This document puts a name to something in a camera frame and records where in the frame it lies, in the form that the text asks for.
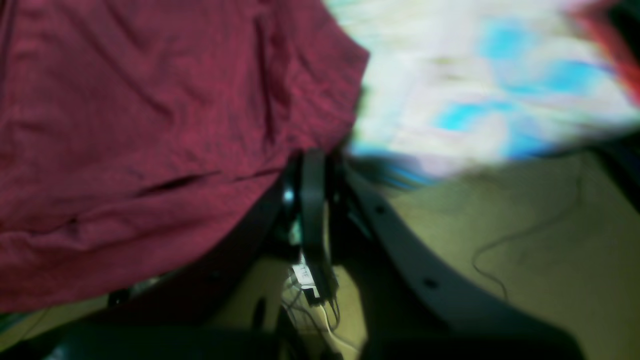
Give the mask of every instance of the floor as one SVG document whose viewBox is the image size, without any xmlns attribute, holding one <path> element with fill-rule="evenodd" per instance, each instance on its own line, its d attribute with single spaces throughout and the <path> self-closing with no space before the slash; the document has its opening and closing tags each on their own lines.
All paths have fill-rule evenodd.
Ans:
<svg viewBox="0 0 640 360">
<path fill-rule="evenodd" d="M 640 359 L 640 215 L 590 155 L 387 195 L 427 246 L 502 297 L 471 262 L 478 249 L 500 241 L 478 257 L 478 267 L 504 283 L 512 305 L 573 333 L 588 359 Z M 531 227 L 537 229 L 506 238 Z M 357 289 L 343 269 L 337 275 L 342 322 L 335 333 L 360 346 L 366 333 Z M 324 325 L 324 314 L 312 312 Z M 357 358 L 335 346 L 345 359 Z"/>
</svg>

